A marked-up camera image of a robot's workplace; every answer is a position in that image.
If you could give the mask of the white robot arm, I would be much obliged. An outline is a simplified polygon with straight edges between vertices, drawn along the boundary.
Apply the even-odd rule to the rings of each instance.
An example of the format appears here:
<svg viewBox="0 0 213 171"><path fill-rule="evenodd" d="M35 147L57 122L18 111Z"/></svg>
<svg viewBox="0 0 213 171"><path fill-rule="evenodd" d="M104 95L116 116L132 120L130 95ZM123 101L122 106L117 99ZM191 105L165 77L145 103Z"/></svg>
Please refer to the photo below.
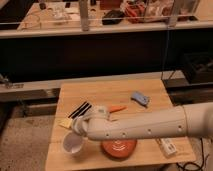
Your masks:
<svg viewBox="0 0 213 171"><path fill-rule="evenodd" d="M90 140L213 138L213 102L175 106L135 117L109 120L105 107L94 106L75 118L69 129Z"/></svg>

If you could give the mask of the yellow sponge gripper finger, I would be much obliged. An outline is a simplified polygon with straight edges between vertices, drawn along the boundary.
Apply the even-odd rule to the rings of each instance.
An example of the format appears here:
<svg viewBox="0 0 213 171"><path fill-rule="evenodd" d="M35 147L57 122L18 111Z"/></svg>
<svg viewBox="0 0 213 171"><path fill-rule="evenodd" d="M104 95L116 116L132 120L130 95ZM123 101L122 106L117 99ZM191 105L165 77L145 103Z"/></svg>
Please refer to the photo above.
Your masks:
<svg viewBox="0 0 213 171"><path fill-rule="evenodd" d="M70 118L61 119L59 125L63 128L70 129L72 125L72 120Z"/></svg>

